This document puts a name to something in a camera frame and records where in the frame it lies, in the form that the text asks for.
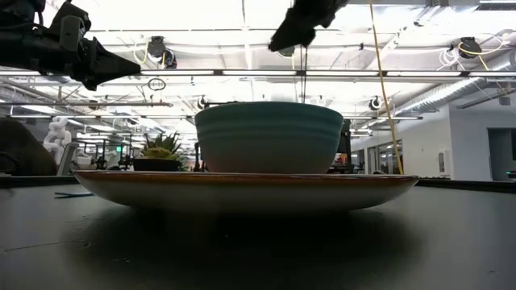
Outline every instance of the plate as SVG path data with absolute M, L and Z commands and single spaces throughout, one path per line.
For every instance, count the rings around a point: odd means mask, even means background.
M 120 205 L 188 213 L 304 214 L 381 205 L 416 176 L 77 171 L 91 193 Z

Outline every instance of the table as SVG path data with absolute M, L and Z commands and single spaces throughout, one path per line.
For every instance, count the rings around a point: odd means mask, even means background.
M 0 189 L 0 289 L 516 289 L 516 195 L 414 188 L 319 217 L 180 216 Z

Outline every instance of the bowl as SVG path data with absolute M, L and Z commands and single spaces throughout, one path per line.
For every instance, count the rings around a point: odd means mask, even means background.
M 326 173 L 342 125 L 334 110 L 280 101 L 230 103 L 195 116 L 210 172 Z

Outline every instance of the yellow cable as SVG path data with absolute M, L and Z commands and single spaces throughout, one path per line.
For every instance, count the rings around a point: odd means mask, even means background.
M 148 42 L 145 44 L 145 55 L 144 55 L 144 60 L 140 60 L 138 58 L 138 56 L 136 55 L 136 49 L 137 49 L 137 43 L 135 43 L 135 49 L 132 51 L 132 55 L 135 57 L 135 60 L 140 63 L 140 64 L 144 64 L 145 61 L 147 61 L 147 53 L 148 53 Z
M 463 49 L 463 48 L 462 48 L 462 44 L 464 44 L 464 43 L 459 43 L 459 45 L 457 45 L 457 47 L 458 47 L 461 51 L 466 52 L 466 53 L 469 53 L 469 54 L 474 55 L 474 56 L 484 56 L 484 55 L 489 54 L 489 53 L 497 52 L 497 51 L 499 51 L 499 50 L 500 50 L 500 48 L 503 46 L 503 43 L 502 43 L 502 44 L 500 44 L 500 46 L 499 46 L 498 48 L 492 49 L 492 50 L 490 50 L 490 51 L 488 51 L 488 52 L 470 52 L 470 51 L 467 51 L 467 50 Z
M 485 70 L 489 70 L 489 67 L 484 61 L 484 58 L 482 56 L 478 56 L 478 59 L 481 60 L 481 63 L 484 65 Z
M 478 58 L 479 58 L 479 60 L 481 60 L 481 63 L 484 65 L 485 70 L 486 70 L 486 71 L 489 71 L 490 69 L 489 69 L 489 67 L 487 66 L 487 64 L 485 63 L 485 60 L 482 58 L 482 56 L 478 56 Z M 497 85 L 498 85 L 498 88 L 500 88 L 500 89 L 501 89 L 501 91 L 505 94 L 505 96 L 506 96 L 506 97 L 508 97 L 508 96 L 509 96 L 509 94 L 507 93 L 507 90 L 506 90 L 506 89 L 504 89 L 504 88 L 502 88 L 499 82 L 497 82 Z
M 390 108 L 389 108 L 389 105 L 387 102 L 387 94 L 385 93 L 384 76 L 383 76 L 383 72 L 381 70 L 380 50 L 378 49 L 377 29 L 374 25 L 374 12 L 372 11 L 372 0 L 369 0 L 369 10 L 371 11 L 372 34 L 374 35 L 374 46 L 377 51 L 377 62 L 378 62 L 378 71 L 380 72 L 381 93 L 382 93 L 382 96 L 384 97 L 385 111 L 387 112 L 387 117 L 389 118 L 390 134 L 391 134 L 391 137 L 393 138 L 394 154 L 396 155 L 397 165 L 400 168 L 400 174 L 403 174 L 402 160 L 400 159 L 400 153 L 397 149 L 396 132 L 394 132 L 394 122 L 393 122 L 393 119 L 390 117 Z

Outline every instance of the fluorescent light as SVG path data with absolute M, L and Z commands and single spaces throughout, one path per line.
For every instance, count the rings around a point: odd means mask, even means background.
M 11 118 L 50 118 L 50 116 L 44 115 L 10 115 Z
M 462 72 L 387 72 L 387 77 L 458 77 Z
M 72 123 L 73 125 L 84 126 L 84 124 L 83 124 L 83 123 L 81 123 L 81 122 L 77 122 L 77 121 L 75 121 L 75 120 L 68 120 L 68 122 L 69 122 L 69 123 Z
M 225 76 L 295 76 L 296 71 L 266 70 L 224 70 Z
M 205 76 L 213 75 L 213 70 L 196 70 L 196 69 L 154 69 L 154 70 L 143 70 L 139 73 L 141 76 Z
M 371 133 L 371 130 L 369 130 L 369 129 L 351 129 L 350 131 L 351 131 L 351 132 L 366 132 L 366 133 Z
M 135 141 L 141 141 L 141 142 L 146 142 L 147 140 L 144 138 L 144 137 L 139 137 L 139 136 L 133 136 L 132 137 L 133 140 Z
M 104 140 L 98 140 L 98 139 L 81 139 L 82 142 L 87 143 L 103 143 Z
M 26 105 L 26 106 L 22 106 L 22 108 L 28 109 L 28 110 L 34 110 L 36 112 L 45 113 L 45 114 L 54 114 L 56 112 L 59 112 L 58 110 L 54 110 L 53 108 L 51 108 L 49 106 L 31 106 L 31 105 Z
M 515 0 L 481 0 L 481 4 L 516 4 Z
M 109 136 L 101 136 L 101 135 L 90 135 L 90 134 L 82 134 L 81 132 L 77 133 L 77 137 L 80 139 L 108 139 Z
M 137 122 L 140 124 L 140 125 L 144 125 L 148 128 L 154 128 L 156 126 L 160 126 L 160 124 L 150 118 L 140 118 L 139 120 L 137 120 Z
M 333 77 L 378 77 L 378 71 L 307 71 L 307 76 Z
M 146 118 L 155 118 L 155 119 L 185 119 L 192 118 L 192 116 L 146 116 Z
M 391 117 L 393 120 L 421 120 L 422 117 Z M 389 120 L 388 117 L 378 117 L 378 120 Z
M 130 116 L 130 115 L 100 115 L 96 116 L 100 118 L 141 118 L 142 116 Z
M 470 77 L 516 77 L 516 72 L 499 72 L 499 71 L 489 71 L 489 72 L 470 72 Z
M 100 131 L 116 131 L 115 128 L 111 128 L 110 126 L 104 126 L 104 125 L 88 125 L 92 128 L 94 128 L 95 130 L 100 130 Z
M 0 71 L 0 76 L 17 76 L 17 77 L 25 77 L 25 76 L 41 76 L 39 72 L 35 71 L 27 71 L 27 70 L 2 70 Z
M 343 116 L 345 119 L 348 120 L 372 120 L 373 117 L 367 117 L 367 116 Z
M 72 116 L 56 116 L 56 117 L 67 118 L 67 119 L 71 119 L 71 118 L 96 118 L 93 115 L 72 115 Z

